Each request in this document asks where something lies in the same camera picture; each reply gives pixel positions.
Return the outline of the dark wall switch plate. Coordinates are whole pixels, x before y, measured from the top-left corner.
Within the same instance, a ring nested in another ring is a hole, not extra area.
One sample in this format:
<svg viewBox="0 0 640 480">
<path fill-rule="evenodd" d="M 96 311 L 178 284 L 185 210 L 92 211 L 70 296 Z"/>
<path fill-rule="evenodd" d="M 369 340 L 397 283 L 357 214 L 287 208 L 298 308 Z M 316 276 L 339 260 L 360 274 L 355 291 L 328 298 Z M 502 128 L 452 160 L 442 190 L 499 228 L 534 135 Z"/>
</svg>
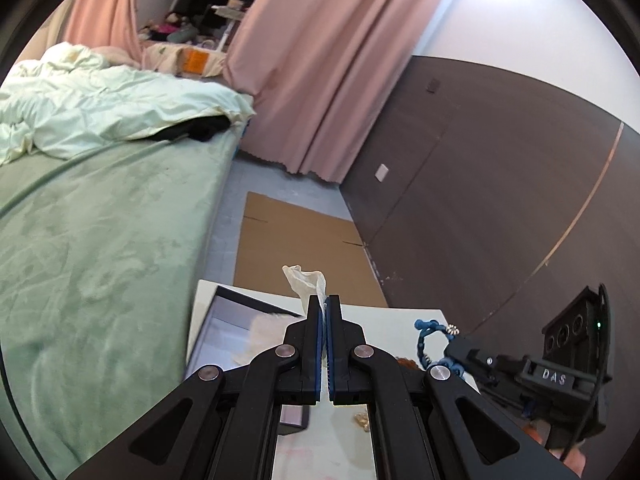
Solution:
<svg viewBox="0 0 640 480">
<path fill-rule="evenodd" d="M 437 92 L 437 90 L 439 89 L 439 87 L 440 87 L 440 81 L 439 81 L 437 78 L 432 78 L 432 79 L 428 82 L 428 84 L 427 84 L 427 86 L 426 86 L 425 90 L 426 90 L 428 93 L 435 94 L 435 93 Z"/>
</svg>

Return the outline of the orange box on pillow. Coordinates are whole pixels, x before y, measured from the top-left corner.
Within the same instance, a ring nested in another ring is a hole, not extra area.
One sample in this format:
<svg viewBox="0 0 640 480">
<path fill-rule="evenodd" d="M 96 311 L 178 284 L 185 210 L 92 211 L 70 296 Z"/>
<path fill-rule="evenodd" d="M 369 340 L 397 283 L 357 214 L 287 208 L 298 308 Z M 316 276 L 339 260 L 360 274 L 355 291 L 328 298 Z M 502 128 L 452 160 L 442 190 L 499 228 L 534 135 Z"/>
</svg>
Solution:
<svg viewBox="0 0 640 480">
<path fill-rule="evenodd" d="M 209 54 L 198 49 L 186 49 L 183 51 L 183 73 L 201 75 L 206 69 Z"/>
</svg>

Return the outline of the white wall socket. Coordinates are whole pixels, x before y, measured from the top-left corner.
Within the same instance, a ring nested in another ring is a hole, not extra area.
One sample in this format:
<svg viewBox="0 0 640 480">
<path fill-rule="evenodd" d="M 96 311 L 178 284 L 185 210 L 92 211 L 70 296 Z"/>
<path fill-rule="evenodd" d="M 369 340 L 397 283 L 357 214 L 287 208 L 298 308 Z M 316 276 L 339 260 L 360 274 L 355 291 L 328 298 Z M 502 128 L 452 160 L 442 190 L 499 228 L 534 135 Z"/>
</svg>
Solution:
<svg viewBox="0 0 640 480">
<path fill-rule="evenodd" d="M 389 171 L 390 170 L 385 164 L 381 164 L 380 166 L 378 166 L 378 169 L 375 171 L 375 174 L 374 174 L 375 179 L 378 180 L 378 182 L 383 182 L 386 176 L 388 175 Z"/>
</svg>

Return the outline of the small gold beads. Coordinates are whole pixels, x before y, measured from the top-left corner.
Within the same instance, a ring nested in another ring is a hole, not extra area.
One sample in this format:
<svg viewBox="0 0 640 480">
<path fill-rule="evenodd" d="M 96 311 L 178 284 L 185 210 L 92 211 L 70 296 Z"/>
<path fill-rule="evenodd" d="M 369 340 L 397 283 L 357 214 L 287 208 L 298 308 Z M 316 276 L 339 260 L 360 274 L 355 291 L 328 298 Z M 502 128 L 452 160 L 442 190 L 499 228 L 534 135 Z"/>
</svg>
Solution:
<svg viewBox="0 0 640 480">
<path fill-rule="evenodd" d="M 356 413 L 352 419 L 364 432 L 370 431 L 370 420 L 367 412 Z"/>
</svg>

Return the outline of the pink curtain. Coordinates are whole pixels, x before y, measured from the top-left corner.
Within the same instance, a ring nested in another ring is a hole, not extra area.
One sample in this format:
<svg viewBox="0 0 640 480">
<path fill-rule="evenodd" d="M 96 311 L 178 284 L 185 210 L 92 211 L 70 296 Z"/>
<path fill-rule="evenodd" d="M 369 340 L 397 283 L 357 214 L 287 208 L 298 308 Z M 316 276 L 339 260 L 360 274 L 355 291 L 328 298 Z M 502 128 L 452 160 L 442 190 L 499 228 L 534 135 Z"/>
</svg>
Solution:
<svg viewBox="0 0 640 480">
<path fill-rule="evenodd" d="M 255 0 L 224 78 L 254 99 L 244 152 L 340 183 L 442 0 Z"/>
<path fill-rule="evenodd" d="M 136 0 L 74 0 L 63 40 L 85 47 L 116 47 L 142 58 Z"/>
</svg>

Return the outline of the pink curtain left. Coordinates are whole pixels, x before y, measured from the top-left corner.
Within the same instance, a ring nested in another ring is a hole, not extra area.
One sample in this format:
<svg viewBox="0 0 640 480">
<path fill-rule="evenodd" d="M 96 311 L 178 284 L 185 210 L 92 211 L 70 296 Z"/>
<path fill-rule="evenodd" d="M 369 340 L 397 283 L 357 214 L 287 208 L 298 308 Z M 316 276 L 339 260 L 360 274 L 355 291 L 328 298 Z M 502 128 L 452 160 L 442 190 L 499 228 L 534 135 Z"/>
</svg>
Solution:
<svg viewBox="0 0 640 480">
<path fill-rule="evenodd" d="M 74 0 L 63 40 L 85 47 L 116 47 L 142 58 L 136 0 Z"/>
</svg>

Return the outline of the white tissue paper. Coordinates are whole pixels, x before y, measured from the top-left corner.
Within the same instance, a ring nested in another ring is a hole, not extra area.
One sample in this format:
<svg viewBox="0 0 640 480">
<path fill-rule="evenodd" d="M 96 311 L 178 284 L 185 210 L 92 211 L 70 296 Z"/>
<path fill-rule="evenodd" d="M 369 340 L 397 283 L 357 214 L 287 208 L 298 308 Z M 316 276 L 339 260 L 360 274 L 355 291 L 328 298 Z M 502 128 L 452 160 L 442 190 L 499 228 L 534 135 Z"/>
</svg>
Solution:
<svg viewBox="0 0 640 480">
<path fill-rule="evenodd" d="M 282 266 L 284 277 L 292 292 L 298 296 L 304 313 L 308 312 L 309 300 L 317 296 L 320 306 L 326 301 L 326 278 L 320 271 L 304 271 L 300 266 Z"/>
</svg>

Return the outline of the white crumpled duvet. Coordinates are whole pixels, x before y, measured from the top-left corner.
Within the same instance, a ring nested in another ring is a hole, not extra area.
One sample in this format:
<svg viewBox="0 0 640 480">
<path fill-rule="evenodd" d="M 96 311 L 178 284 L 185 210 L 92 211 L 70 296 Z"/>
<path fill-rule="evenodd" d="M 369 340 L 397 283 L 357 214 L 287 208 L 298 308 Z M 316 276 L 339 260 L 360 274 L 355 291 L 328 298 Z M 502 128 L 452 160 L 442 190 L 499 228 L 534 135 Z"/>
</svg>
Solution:
<svg viewBox="0 0 640 480">
<path fill-rule="evenodd" d="M 191 119 L 241 127 L 253 100 L 218 82 L 113 65 L 62 42 L 40 60 L 15 63 L 1 85 L 1 163 L 34 151 L 71 159 L 119 142 L 149 139 Z"/>
</svg>

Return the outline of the black jewelry box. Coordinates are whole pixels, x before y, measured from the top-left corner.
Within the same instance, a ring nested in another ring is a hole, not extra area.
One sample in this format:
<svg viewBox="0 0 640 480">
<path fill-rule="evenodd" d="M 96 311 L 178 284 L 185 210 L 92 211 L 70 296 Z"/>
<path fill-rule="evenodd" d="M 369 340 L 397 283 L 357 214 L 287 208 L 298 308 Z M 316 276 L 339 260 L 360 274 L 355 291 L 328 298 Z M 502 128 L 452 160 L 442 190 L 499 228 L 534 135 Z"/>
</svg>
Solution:
<svg viewBox="0 0 640 480">
<path fill-rule="evenodd" d="M 302 318 L 304 311 L 294 297 L 198 281 L 183 376 L 191 376 L 204 365 L 232 370 L 250 362 L 259 352 L 250 346 L 250 326 L 263 314 L 283 315 L 292 323 Z"/>
</svg>

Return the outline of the pink curtain right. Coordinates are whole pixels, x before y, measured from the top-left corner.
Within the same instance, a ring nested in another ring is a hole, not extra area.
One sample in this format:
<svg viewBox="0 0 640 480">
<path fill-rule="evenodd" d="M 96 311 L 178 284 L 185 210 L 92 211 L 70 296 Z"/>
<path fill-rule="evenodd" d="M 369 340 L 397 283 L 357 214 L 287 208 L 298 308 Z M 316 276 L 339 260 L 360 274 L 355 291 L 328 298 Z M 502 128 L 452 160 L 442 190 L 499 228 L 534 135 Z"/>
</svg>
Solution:
<svg viewBox="0 0 640 480">
<path fill-rule="evenodd" d="M 224 78 L 254 99 L 244 152 L 340 183 L 442 0 L 255 0 Z"/>
</svg>

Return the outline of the green bed blanket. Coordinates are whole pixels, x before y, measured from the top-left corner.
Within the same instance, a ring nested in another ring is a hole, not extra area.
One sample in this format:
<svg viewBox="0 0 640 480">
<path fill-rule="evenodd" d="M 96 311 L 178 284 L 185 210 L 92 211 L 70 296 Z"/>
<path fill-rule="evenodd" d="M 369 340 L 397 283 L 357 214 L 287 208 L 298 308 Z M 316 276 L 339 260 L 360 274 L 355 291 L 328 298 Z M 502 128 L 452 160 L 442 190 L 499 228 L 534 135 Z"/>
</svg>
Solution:
<svg viewBox="0 0 640 480">
<path fill-rule="evenodd" d="M 126 142 L 1 171 L 1 421 L 62 479 L 180 382 L 240 140 Z"/>
</svg>

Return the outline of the flat brown cardboard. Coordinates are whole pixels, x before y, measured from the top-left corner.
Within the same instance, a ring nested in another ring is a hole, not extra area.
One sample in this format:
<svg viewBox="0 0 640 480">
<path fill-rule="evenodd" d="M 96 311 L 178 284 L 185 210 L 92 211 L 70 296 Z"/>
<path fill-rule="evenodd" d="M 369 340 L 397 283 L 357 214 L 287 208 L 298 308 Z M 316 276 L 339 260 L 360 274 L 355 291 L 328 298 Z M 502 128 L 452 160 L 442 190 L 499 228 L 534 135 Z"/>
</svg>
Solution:
<svg viewBox="0 0 640 480">
<path fill-rule="evenodd" d="M 282 268 L 320 271 L 344 304 L 387 306 L 356 226 L 262 194 L 247 194 L 233 284 L 291 296 Z"/>
</svg>

